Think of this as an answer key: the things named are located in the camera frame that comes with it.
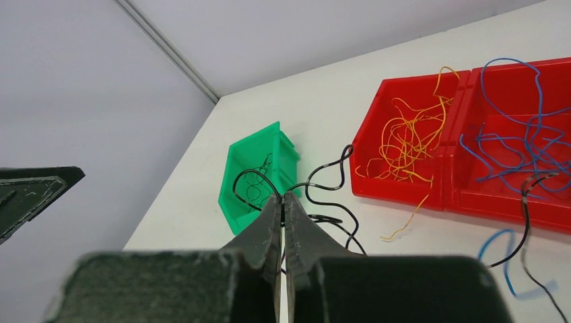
orange wire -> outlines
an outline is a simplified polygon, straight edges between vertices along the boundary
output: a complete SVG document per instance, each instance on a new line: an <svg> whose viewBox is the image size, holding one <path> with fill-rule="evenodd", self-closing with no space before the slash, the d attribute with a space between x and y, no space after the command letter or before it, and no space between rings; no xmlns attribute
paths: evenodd
<svg viewBox="0 0 571 323"><path fill-rule="evenodd" d="M378 154L380 157L373 157L369 159L365 167L365 174L361 174L358 170L361 166L357 166L355 169L355 174L364 178L375 178L375 179L385 179L392 177L396 181L410 181L414 183L414 180L421 180L422 182L429 182L430 188L432 188L432 181L434 176L429 180L420 176L415 172L415 163L419 160L432 158L430 155L431 145L437 145L440 142L442 136L442 131L444 130L444 124L446 122L446 107L452 104L452 98L447 98L445 96L438 95L438 89L440 87L440 80L444 70L449 70L454 75L460 79L460 75L451 69L450 67L444 66L438 72L438 78L436 80L436 86L432 92L434 98L438 98L438 103L424 109L414 109L405 100L401 98L393 98L391 104L393 108L397 110L399 116L394 117L387 121L382 128L380 135L381 146L378 148ZM417 112L416 115L407 120L405 114L403 113L403 108L399 105L404 106L412 112ZM442 112L436 115L429 115L433 109L442 109ZM440 125L436 130L429 133L425 137L421 138L416 130L417 124L423 121L436 120L440 122ZM398 157L389 157L389 151L396 150ZM383 171L377 176L371 177L369 168L371 162L382 161L387 164L388 169ZM411 223L414 215L417 213L418 209L423 205L423 203L428 199L429 194L427 194L417 205L414 212L411 214L407 223L397 231L393 232L389 237L381 236L382 239L386 241L391 241L399 232L406 230L408 225Z"/></svg>

red plastic bin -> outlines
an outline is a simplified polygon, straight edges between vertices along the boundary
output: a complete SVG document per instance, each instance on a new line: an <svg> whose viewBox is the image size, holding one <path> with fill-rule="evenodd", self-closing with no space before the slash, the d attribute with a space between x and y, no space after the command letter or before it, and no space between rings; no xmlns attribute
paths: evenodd
<svg viewBox="0 0 571 323"><path fill-rule="evenodd" d="M373 178L375 175L379 175L388 169L386 162L378 160L370 164L368 168L369 177L364 178L356 174L358 167L360 167L360 174L363 174L369 160L374 157L379 157L378 150L382 144L381 132L383 126L390 119L400 116L398 110L395 109L391 103L393 98L398 97L405 100L412 108L427 108L439 103L438 98L433 96L438 75L425 75L386 79L381 83L371 107L353 140L355 149L349 162L351 169L351 189L354 195L418 205L419 202L430 193L423 207L435 210L444 209L444 199L442 195L443 157L446 147L449 144L452 127L458 114L470 71L459 71L457 73L460 75L460 79L452 73L443 73L440 80L438 94L452 98L452 104L448 110L440 142L429 152L433 158L415 162L415 171L420 176L424 178L434 176L432 188L430 187L430 183L421 180L406 182L390 178ZM403 109L403 113L405 118L413 118L416 114L416 112L412 112L408 109ZM434 120L434 122L423 121L422 125L418 128L419 135L421 137L429 135L439 126L440 122L437 120ZM390 153L398 155L396 150L390 151L389 155Z"/></svg>
<svg viewBox="0 0 571 323"><path fill-rule="evenodd" d="M556 59L531 63L541 75L539 82L543 90L543 111L545 113L571 106L571 59ZM483 182L476 178L488 174L487 167L462 148L458 142L464 134L464 144L479 152L474 136L483 125L483 133L497 133L499 136L523 137L525 126L509 121L498 114L484 99L480 84L481 68L472 70L466 91L457 115L456 127L452 130L446 148L444 168L451 170L444 180L444 208L447 211L487 217L503 221L522 223L521 195L506 187L499 178ZM527 122L537 115L539 94L535 87L535 72L523 65L500 65L488 67L484 80L488 98L507 115ZM562 140L571 143L571 112L543 118L543 124L566 132ZM541 140L542 130L537 140ZM520 158L509 152L497 141L483 143L490 155L506 165L519 163ZM517 148L525 152L523 144ZM550 154L559 162L571 159L571 147L553 145ZM494 168L494 172L503 168ZM530 173L510 174L505 179L515 188L520 188ZM562 187L569 177L559 176L545 181L548 187ZM536 186L531 194L545 198L529 199L531 223L534 226L571 234L571 188L559 193L548 192Z"/></svg>

white table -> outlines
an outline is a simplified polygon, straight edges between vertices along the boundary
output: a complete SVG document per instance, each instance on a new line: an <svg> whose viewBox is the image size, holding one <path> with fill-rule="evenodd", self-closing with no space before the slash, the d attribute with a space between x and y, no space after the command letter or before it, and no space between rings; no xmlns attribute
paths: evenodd
<svg viewBox="0 0 571 323"><path fill-rule="evenodd" d="M571 1L549 0L222 98L125 249L216 249L231 240L233 235L217 198L228 146L233 142L279 120L301 155L299 179L306 178L318 165L337 159L352 141L383 79L437 73L443 65L470 69L503 56L524 61L568 57L570 17ZM338 177L335 168L319 174L315 181L334 184ZM349 185L337 192L313 191L316 198L337 201L353 210L361 223L357 238L369 254L475 256L497 229L523 230L521 225L420 210L409 229L387 243L379 236L401 227L413 207L354 197ZM326 210L306 201L304 206L308 211L339 216L351 228L348 216L338 210ZM345 241L337 228L324 228L338 241ZM497 241L485 260L501 258L506 241ZM571 317L571 237L536 229L528 259L530 270L540 281L558 282L554 296ZM518 261L510 267L516 290L535 287ZM508 291L502 269L492 272L517 322L560 322L548 297L517 300ZM284 290L281 317L287 322Z"/></svg>

